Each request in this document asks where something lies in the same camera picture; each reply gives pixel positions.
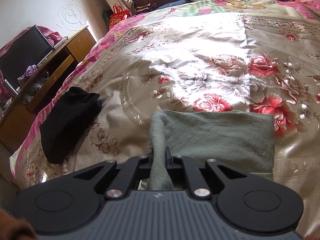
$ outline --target black monitor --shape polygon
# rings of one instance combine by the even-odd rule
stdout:
[[[17,89],[18,78],[28,66],[37,65],[53,50],[53,46],[43,36],[37,26],[32,26],[13,42],[8,51],[0,58],[3,77]]]

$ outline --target white wall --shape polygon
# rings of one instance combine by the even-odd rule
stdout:
[[[0,48],[35,24],[68,36],[87,20],[96,38],[102,38],[107,26],[101,14],[107,8],[105,0],[0,0]]]

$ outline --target floral bedspread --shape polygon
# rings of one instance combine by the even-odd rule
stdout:
[[[21,188],[148,148],[154,111],[231,111],[274,117],[275,181],[303,197],[302,235],[320,220],[320,0],[208,0],[120,22],[65,80],[10,158]],[[71,86],[100,94],[103,109],[61,165],[39,132]]]

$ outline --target gray-green cloth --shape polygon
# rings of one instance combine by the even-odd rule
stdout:
[[[173,190],[165,169],[165,147],[171,154],[198,163],[218,159],[224,163],[273,180],[275,138],[273,116],[231,112],[179,113],[161,110],[151,117],[150,142],[154,160],[150,190]]]

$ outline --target red paper bag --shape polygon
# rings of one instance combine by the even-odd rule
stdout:
[[[127,19],[130,16],[129,10],[124,10],[121,6],[113,7],[114,14],[110,15],[110,24],[109,30],[115,26],[117,23],[121,22],[124,19]]]

